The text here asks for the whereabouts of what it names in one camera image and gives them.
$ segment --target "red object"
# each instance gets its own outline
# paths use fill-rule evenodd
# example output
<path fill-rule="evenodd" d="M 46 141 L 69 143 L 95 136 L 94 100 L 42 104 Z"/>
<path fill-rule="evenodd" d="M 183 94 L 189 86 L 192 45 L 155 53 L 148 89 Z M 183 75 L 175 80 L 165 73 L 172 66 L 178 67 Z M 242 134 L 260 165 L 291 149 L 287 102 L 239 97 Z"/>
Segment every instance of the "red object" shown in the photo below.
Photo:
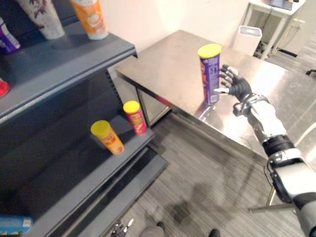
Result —
<path fill-rule="evenodd" d="M 0 79 L 0 98 L 3 97 L 10 90 L 10 85 Z"/>
<path fill-rule="evenodd" d="M 141 110 L 133 114 L 126 114 L 129 122 L 133 125 L 134 131 L 137 135 L 144 135 L 147 131 L 147 126 Z"/>

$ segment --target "stainless steel table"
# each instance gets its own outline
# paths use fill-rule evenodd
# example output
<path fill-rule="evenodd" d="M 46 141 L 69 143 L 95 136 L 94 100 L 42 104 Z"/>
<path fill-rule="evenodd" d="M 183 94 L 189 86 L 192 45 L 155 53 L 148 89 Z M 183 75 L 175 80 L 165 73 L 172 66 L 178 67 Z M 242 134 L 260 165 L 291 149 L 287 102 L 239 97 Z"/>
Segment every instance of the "stainless steel table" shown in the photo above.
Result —
<path fill-rule="evenodd" d="M 177 31 L 138 58 L 130 57 L 116 67 L 123 79 L 197 123 L 208 134 L 262 164 L 266 154 L 245 117 L 235 117 L 237 99 L 223 95 L 211 108 L 203 102 L 197 51 L 210 41 Z M 316 81 L 277 65 L 223 47 L 221 64 L 235 67 L 275 106 L 289 137 L 307 158 L 316 157 Z"/>

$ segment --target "laptop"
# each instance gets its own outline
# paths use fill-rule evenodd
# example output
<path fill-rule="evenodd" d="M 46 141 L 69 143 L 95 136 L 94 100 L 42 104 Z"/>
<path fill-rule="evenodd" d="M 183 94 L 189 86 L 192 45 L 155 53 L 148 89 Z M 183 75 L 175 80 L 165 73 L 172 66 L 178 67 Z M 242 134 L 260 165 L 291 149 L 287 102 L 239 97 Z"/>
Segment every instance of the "laptop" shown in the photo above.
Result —
<path fill-rule="evenodd" d="M 293 3 L 289 0 L 270 0 L 269 5 L 289 11 L 291 11 L 293 7 Z"/>

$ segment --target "robotic hand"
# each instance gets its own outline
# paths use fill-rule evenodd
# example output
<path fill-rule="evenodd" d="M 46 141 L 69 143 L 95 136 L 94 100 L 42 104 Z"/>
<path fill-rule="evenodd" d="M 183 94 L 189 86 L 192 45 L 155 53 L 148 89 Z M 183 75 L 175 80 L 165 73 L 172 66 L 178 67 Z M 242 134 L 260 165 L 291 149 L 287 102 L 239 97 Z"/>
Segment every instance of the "robotic hand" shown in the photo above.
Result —
<path fill-rule="evenodd" d="M 270 166 L 270 176 L 278 197 L 296 207 L 305 236 L 316 237 L 316 173 L 305 163 L 300 151 L 286 135 L 273 105 L 263 95 L 252 93 L 249 83 L 232 67 L 223 65 L 220 75 L 226 88 L 218 94 L 234 95 L 236 116 L 244 115 L 263 146 Z"/>

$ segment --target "yellow lid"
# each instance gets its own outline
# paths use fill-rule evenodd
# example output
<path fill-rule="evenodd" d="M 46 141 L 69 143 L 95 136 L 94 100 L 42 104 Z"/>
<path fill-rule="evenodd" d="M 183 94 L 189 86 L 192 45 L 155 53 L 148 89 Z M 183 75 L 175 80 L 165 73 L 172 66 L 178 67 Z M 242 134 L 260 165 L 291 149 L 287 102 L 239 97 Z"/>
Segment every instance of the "yellow lid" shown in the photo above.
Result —
<path fill-rule="evenodd" d="M 139 103 L 134 100 L 128 101 L 123 105 L 123 110 L 127 114 L 136 113 L 139 110 L 139 108 L 140 108 Z"/>
<path fill-rule="evenodd" d="M 200 58 L 212 58 L 222 52 L 222 46 L 216 43 L 206 44 L 197 51 Z"/>
<path fill-rule="evenodd" d="M 90 131 L 94 136 L 106 136 L 109 133 L 110 127 L 109 122 L 99 120 L 91 126 Z"/>

